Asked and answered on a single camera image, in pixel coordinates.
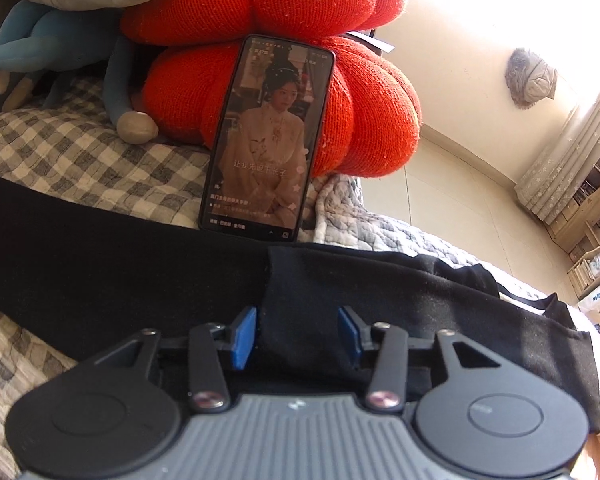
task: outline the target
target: checkered bedspread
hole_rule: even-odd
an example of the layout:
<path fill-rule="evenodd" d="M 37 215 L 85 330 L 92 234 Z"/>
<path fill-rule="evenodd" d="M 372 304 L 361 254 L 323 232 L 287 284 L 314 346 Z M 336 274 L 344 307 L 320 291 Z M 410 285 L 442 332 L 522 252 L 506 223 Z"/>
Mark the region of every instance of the checkered bedspread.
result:
<path fill-rule="evenodd" d="M 0 176 L 70 202 L 193 227 L 207 163 L 203 148 L 122 141 L 96 80 L 58 110 L 0 114 Z"/>
<path fill-rule="evenodd" d="M 0 313 L 0 480 L 18 469 L 4 440 L 4 419 L 22 394 L 74 365 L 71 359 Z"/>

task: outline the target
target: white floor tile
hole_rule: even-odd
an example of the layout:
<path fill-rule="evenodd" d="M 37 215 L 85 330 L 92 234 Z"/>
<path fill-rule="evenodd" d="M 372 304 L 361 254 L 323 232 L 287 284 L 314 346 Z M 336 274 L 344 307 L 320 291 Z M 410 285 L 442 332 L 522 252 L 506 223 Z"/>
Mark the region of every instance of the white floor tile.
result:
<path fill-rule="evenodd" d="M 554 266 L 541 242 L 528 246 L 503 229 L 498 229 L 498 234 L 513 276 L 545 294 L 560 291 L 566 272 Z"/>
<path fill-rule="evenodd" d="M 496 227 L 528 246 L 542 244 L 542 238 L 548 235 L 544 224 L 518 203 L 514 191 L 504 189 L 478 170 L 472 173 Z"/>
<path fill-rule="evenodd" d="M 556 292 L 558 293 L 558 299 L 564 301 L 566 304 L 571 306 L 576 306 L 578 304 L 578 297 L 567 276 L 558 283 Z"/>
<path fill-rule="evenodd" d="M 362 195 L 368 211 L 411 223 L 404 169 L 382 178 L 363 178 Z"/>
<path fill-rule="evenodd" d="M 455 155 L 426 139 L 421 139 L 416 153 L 405 166 L 413 175 L 476 213 L 489 217 L 490 210 L 473 178 L 471 167 Z"/>
<path fill-rule="evenodd" d="M 544 247 L 544 253 L 547 255 L 549 260 L 554 267 L 563 272 L 566 276 L 567 270 L 571 269 L 573 266 L 573 262 L 571 261 L 569 255 L 565 253 L 558 245 L 551 240 L 549 233 L 547 231 L 540 237 L 542 240 L 542 246 Z"/>
<path fill-rule="evenodd" d="M 493 223 L 412 174 L 407 175 L 411 224 L 511 272 Z"/>

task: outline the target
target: wooden shelf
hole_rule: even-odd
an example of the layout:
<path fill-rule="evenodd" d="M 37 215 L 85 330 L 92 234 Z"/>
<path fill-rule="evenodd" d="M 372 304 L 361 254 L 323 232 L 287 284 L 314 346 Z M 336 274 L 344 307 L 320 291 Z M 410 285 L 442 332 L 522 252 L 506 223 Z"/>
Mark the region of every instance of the wooden shelf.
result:
<path fill-rule="evenodd" d="M 597 254 L 600 254 L 600 246 L 596 247 L 592 251 L 584 253 L 584 255 L 581 256 L 580 259 L 578 259 L 578 261 L 575 264 L 573 264 L 573 267 L 571 267 L 571 269 L 569 269 L 567 271 L 567 276 L 569 277 L 569 281 L 571 282 L 571 285 L 573 285 L 573 289 L 575 290 L 576 296 L 578 297 L 579 300 L 582 300 L 588 294 L 592 293 L 592 291 L 597 286 L 600 286 L 600 275 L 595 280 L 593 280 L 593 281 L 587 280 L 587 283 L 585 284 L 585 286 L 583 286 L 580 283 L 580 280 L 576 277 L 575 269 L 584 260 L 590 260 L 594 256 L 596 256 Z"/>
<path fill-rule="evenodd" d="M 600 168 L 595 166 L 589 174 L 595 183 L 600 183 Z M 587 237 L 594 247 L 600 245 L 600 239 L 593 229 L 600 220 L 600 185 L 578 206 L 570 200 L 564 210 L 547 226 L 547 231 L 566 253 L 571 253 L 576 244 Z"/>

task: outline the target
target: black cloth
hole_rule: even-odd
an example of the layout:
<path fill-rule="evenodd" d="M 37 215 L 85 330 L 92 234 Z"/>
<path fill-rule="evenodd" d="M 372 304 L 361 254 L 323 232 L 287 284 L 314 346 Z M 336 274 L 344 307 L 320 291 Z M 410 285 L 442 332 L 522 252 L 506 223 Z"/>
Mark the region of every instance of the black cloth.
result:
<path fill-rule="evenodd" d="M 569 314 L 567 304 L 563 301 L 560 301 L 555 292 L 552 292 L 546 298 L 542 298 L 541 300 L 528 300 L 527 298 L 520 298 L 519 296 L 509 292 L 501 284 L 498 284 L 498 292 L 509 296 L 512 300 L 532 306 L 538 310 L 544 310 L 542 313 L 543 316 L 553 319 L 567 328 L 576 330 L 576 325 L 574 324 L 573 319 L 571 319 L 571 314 Z"/>
<path fill-rule="evenodd" d="M 250 373 L 359 388 L 366 377 L 346 364 L 335 335 L 343 304 L 412 336 L 458 330 L 569 392 L 600 430 L 589 333 L 501 301 L 481 266 L 265 244 L 75 205 L 0 179 L 0 311 L 72 358 L 141 328 L 184 335 L 256 305 Z"/>

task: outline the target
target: phone screen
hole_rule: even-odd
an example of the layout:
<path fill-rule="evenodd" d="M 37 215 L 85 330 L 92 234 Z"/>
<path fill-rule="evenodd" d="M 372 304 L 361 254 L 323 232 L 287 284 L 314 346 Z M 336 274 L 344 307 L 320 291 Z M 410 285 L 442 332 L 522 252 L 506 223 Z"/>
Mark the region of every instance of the phone screen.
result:
<path fill-rule="evenodd" d="M 296 238 L 333 65 L 329 50 L 246 38 L 207 171 L 201 228 Z"/>

